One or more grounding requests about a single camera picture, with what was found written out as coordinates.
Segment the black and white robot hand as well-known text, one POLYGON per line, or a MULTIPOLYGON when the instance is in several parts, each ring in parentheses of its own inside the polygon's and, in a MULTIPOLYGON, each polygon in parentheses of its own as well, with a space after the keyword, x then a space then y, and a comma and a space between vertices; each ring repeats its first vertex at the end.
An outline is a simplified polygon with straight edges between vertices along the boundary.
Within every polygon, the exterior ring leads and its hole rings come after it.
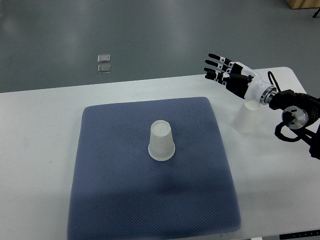
POLYGON ((260 74, 243 63, 213 53, 208 57, 205 78, 225 86, 234 95, 268 105, 278 92, 275 85, 263 81, 260 74))

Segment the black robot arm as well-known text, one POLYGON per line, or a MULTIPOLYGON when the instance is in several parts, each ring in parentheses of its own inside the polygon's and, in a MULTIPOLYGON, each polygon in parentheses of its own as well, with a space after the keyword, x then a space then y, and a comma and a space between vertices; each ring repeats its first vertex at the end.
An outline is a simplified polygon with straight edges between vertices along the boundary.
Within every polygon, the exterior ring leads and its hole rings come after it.
POLYGON ((320 129, 308 129, 320 120, 320 100, 306 93, 285 90, 271 94, 266 100, 272 110, 282 110, 275 136, 284 142, 300 140, 309 145, 310 156, 320 158, 320 129))

